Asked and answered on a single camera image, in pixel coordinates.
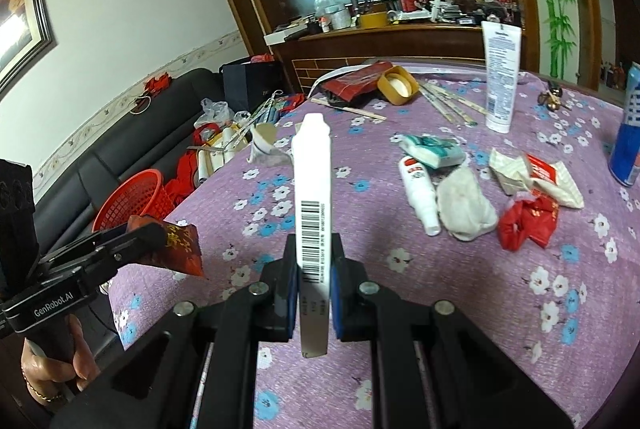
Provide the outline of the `left hand with bracelet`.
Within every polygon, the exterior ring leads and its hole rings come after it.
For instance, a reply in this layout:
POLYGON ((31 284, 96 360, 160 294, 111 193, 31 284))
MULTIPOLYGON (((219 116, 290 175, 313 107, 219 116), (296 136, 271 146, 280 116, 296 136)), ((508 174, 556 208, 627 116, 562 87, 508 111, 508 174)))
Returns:
POLYGON ((78 317, 70 315, 66 324, 75 347, 69 362, 40 357, 28 340, 23 345, 21 370, 27 391, 38 404, 49 409, 56 409, 65 401, 63 383, 71 381, 82 391, 101 373, 78 317))

